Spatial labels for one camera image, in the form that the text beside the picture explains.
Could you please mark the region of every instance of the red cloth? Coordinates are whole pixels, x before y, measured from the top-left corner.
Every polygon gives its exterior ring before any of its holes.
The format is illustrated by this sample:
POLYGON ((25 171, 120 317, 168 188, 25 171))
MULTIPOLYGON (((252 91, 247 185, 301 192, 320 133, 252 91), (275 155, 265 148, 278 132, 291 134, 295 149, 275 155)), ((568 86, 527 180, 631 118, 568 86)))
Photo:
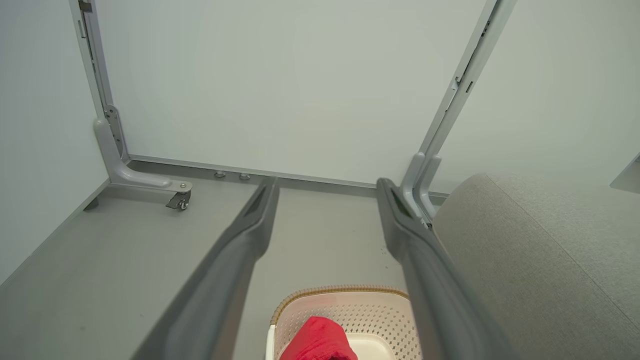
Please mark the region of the red cloth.
POLYGON ((327 318, 311 316, 280 360, 358 360, 342 327, 327 318))

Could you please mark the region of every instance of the caster wheel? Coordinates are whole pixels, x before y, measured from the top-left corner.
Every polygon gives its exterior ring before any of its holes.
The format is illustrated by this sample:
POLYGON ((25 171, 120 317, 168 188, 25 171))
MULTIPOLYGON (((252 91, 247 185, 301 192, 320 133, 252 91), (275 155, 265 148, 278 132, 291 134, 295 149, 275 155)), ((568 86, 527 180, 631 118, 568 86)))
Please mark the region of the caster wheel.
POLYGON ((187 210, 187 206, 189 206, 189 203, 187 202, 186 199, 182 199, 179 203, 178 203, 178 211, 184 211, 187 210))

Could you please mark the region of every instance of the fabric seam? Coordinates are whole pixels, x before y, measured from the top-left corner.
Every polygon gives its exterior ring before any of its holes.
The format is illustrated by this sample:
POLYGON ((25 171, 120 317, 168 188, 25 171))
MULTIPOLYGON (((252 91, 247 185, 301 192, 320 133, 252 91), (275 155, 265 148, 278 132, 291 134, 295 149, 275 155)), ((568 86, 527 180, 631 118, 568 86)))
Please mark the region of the fabric seam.
POLYGON ((532 217, 532 216, 531 216, 531 214, 529 214, 529 212, 528 212, 527 210, 525 210, 525 209, 524 209, 524 208, 523 208, 523 207, 522 207, 522 206, 521 206, 521 205, 520 205, 516 200, 514 200, 511 196, 509 196, 509 194, 507 194, 507 192, 505 192, 505 191, 504 191, 504 190, 503 190, 503 189, 502 189, 498 184, 496 184, 496 183, 495 183, 495 181, 493 181, 493 179, 492 179, 492 178, 490 178, 490 177, 489 177, 489 175, 488 175, 487 173, 484 173, 484 176, 485 176, 489 181, 491 181, 491 183, 492 183, 492 184, 494 184, 494 185, 495 185, 495 187, 497 187, 497 188, 498 188, 498 189, 499 189, 499 190, 500 190, 500 191, 501 191, 501 192, 502 192, 502 193, 503 193, 503 194, 504 194, 504 195, 505 195, 509 200, 511 200, 511 201, 512 201, 514 204, 516 204, 516 205, 517 205, 517 206, 518 206, 522 211, 524 211, 524 213, 525 213, 525 214, 527 214, 527 216, 528 216, 528 217, 529 217, 529 218, 530 218, 530 219, 531 219, 531 220, 532 220, 532 221, 533 221, 533 222, 534 222, 534 223, 535 223, 535 224, 536 224, 540 229, 542 229, 542 231, 544 231, 544 232, 545 232, 545 234, 547 234, 547 236, 548 236, 551 240, 553 240, 553 241, 554 241, 554 243, 556 243, 556 245, 557 245, 557 246, 558 246, 558 247, 559 247, 559 248, 560 248, 560 249, 561 249, 561 250, 562 250, 562 251, 563 251, 563 252, 564 252, 564 253, 565 253, 569 258, 570 258, 570 259, 571 259, 571 261, 573 261, 573 263, 578 267, 578 269, 580 269, 580 271, 581 271, 584 275, 586 275, 586 277, 587 277, 587 278, 588 278, 588 279, 589 279, 589 280, 590 280, 590 281, 591 281, 591 282, 592 282, 592 283, 593 283, 593 284, 598 288, 598 290, 600 290, 600 291, 604 294, 605 298, 606 298, 606 299, 607 299, 611 304, 613 304, 613 306, 614 306, 614 307, 615 307, 615 308, 616 308, 616 309, 617 309, 617 310, 618 310, 618 311, 623 315, 623 317, 624 317, 625 319, 627 319, 627 320, 631 323, 631 325, 633 325, 633 326, 636 328, 636 332, 637 332, 638 334, 640 334, 640 327, 638 326, 638 324, 636 324, 636 322, 635 322, 633 319, 631 319, 631 318, 629 317, 629 315, 628 315, 626 312, 624 312, 624 310, 622 310, 618 304, 616 304, 616 302, 615 302, 615 301, 613 301, 613 299, 611 298, 611 296, 609 296, 609 294, 608 294, 606 291, 604 291, 604 289, 600 286, 600 284, 598 284, 598 282, 597 282, 597 281, 595 281, 595 280, 594 280, 594 279, 589 275, 589 273, 587 273, 587 272, 585 271, 585 269, 583 269, 583 267, 582 267, 582 266, 580 266, 580 264, 579 264, 579 263, 578 263, 578 262, 573 258, 573 256, 571 256, 571 255, 570 255, 570 254, 569 254, 569 253, 564 249, 564 247, 562 247, 562 245, 560 245, 560 243, 558 243, 558 242, 557 242, 557 240, 556 240, 556 239, 555 239, 551 234, 549 234, 549 232, 548 232, 548 231, 547 231, 547 230, 546 230, 542 225, 540 225, 540 223, 539 223, 539 222, 538 222, 534 217, 532 217))

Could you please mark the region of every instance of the basket bottom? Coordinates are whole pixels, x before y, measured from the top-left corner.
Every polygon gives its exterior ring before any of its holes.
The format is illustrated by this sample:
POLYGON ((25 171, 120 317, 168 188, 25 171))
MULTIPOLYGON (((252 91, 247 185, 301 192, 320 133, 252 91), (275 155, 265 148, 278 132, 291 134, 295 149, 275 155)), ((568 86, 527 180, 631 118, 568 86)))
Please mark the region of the basket bottom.
POLYGON ((347 340, 358 360, 396 360, 391 346, 377 335, 347 334, 347 340))

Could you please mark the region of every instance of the plastic basket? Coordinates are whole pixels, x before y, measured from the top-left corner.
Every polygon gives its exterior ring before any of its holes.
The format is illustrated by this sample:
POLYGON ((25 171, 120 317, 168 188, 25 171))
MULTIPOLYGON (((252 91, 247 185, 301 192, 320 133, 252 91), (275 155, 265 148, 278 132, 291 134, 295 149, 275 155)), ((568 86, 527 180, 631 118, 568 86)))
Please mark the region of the plastic basket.
POLYGON ((406 293, 386 286, 327 286, 284 299, 267 335, 266 360, 279 360, 311 316, 342 326, 360 360, 420 360, 420 340, 406 293))

